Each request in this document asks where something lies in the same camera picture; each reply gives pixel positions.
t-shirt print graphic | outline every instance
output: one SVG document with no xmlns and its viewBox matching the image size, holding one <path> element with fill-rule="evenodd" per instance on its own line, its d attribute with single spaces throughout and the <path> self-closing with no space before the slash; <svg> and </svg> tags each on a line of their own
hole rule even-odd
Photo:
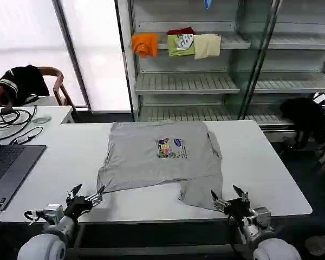
<svg viewBox="0 0 325 260">
<path fill-rule="evenodd" d="M 183 141 L 182 139 L 156 139 L 155 144 L 158 148 L 158 158 L 188 158 L 188 153 L 184 145 L 185 141 Z"/>
</svg>

laptop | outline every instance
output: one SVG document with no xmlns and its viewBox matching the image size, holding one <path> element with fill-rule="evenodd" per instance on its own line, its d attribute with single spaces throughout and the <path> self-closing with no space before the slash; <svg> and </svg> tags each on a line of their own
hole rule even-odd
<svg viewBox="0 0 325 260">
<path fill-rule="evenodd" d="M 45 145 L 0 144 L 0 211 L 8 205 L 45 148 Z"/>
</svg>

black jacket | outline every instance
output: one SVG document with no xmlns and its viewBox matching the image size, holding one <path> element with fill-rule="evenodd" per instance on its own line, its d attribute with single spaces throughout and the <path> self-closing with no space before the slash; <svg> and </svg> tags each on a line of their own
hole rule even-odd
<svg viewBox="0 0 325 260">
<path fill-rule="evenodd" d="M 16 67 L 6 71 L 0 79 L 0 86 L 5 89 L 13 106 L 19 107 L 27 103 L 27 98 L 32 95 L 49 96 L 48 88 L 38 68 L 28 65 Z M 0 98 L 3 105 L 9 100 L 6 96 Z"/>
</svg>

green cloth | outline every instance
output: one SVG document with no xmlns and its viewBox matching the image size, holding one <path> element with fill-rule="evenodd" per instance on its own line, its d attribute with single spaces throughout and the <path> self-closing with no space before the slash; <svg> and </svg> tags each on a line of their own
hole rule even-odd
<svg viewBox="0 0 325 260">
<path fill-rule="evenodd" d="M 167 45 L 168 45 L 168 55 L 170 57 L 175 56 L 186 56 L 186 55 L 194 55 L 194 43 L 187 50 L 177 50 L 177 41 L 178 35 L 168 35 L 167 36 Z"/>
</svg>

red cloth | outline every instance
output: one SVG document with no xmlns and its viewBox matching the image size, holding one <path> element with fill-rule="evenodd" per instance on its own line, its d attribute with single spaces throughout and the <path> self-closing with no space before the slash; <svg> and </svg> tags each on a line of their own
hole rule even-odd
<svg viewBox="0 0 325 260">
<path fill-rule="evenodd" d="M 195 34 L 195 32 L 193 29 L 191 29 L 191 27 L 171 30 L 167 32 L 167 35 L 174 35 L 174 34 Z"/>
</svg>

